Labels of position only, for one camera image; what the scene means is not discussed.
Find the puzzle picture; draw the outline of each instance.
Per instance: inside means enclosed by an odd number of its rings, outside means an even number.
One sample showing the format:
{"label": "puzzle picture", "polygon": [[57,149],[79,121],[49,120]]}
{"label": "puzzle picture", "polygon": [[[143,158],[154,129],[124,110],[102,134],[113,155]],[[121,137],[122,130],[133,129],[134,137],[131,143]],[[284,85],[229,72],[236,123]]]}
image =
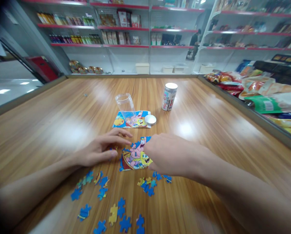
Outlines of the puzzle picture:
{"label": "puzzle picture", "polygon": [[147,127],[151,128],[150,125],[147,125],[145,122],[145,117],[147,115],[150,115],[150,111],[136,111],[135,116],[132,115],[132,117],[128,117],[127,119],[124,119],[122,113],[119,111],[112,127],[119,127],[119,128],[135,128],[135,127]]}
{"label": "puzzle picture", "polygon": [[142,169],[152,163],[152,160],[143,152],[143,146],[150,139],[150,136],[141,137],[141,140],[133,143],[130,149],[124,149],[122,151],[120,171]]}

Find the barcode label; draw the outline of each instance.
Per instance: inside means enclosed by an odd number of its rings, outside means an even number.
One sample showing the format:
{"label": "barcode label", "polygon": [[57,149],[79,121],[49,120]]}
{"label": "barcode label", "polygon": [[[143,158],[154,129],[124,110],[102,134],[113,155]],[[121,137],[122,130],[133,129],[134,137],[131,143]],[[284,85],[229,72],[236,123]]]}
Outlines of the barcode label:
{"label": "barcode label", "polygon": [[264,101],[266,111],[273,111],[273,104],[270,101]]}

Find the tin can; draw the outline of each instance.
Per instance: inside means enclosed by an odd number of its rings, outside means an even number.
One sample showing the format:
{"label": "tin can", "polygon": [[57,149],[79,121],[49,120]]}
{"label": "tin can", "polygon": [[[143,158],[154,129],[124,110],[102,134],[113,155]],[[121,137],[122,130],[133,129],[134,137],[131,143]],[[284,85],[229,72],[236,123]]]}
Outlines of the tin can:
{"label": "tin can", "polygon": [[165,85],[164,96],[163,96],[163,105],[162,109],[165,111],[170,111],[174,104],[176,97],[178,85],[175,83],[167,83]]}

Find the metal lid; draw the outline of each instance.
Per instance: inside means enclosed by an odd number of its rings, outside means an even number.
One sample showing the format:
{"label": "metal lid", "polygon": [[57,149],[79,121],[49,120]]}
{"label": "metal lid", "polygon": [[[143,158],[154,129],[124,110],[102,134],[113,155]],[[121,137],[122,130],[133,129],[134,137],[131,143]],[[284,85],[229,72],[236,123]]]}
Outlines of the metal lid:
{"label": "metal lid", "polygon": [[165,89],[167,89],[167,90],[177,90],[177,88],[178,88],[178,85],[176,85],[175,83],[167,83],[166,85],[165,85]]}
{"label": "metal lid", "polygon": [[145,122],[147,123],[147,125],[152,126],[152,125],[156,124],[156,118],[154,115],[147,115],[145,117]]}

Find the silver cap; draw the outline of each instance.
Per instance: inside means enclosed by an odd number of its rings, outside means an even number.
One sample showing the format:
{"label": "silver cap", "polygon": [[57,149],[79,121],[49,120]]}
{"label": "silver cap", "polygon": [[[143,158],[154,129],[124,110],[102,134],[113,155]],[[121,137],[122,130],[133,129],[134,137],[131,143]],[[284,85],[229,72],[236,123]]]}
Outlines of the silver cap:
{"label": "silver cap", "polygon": [[156,124],[156,118],[154,115],[147,115],[145,117],[145,122],[147,123],[147,125],[152,126],[152,125]]}

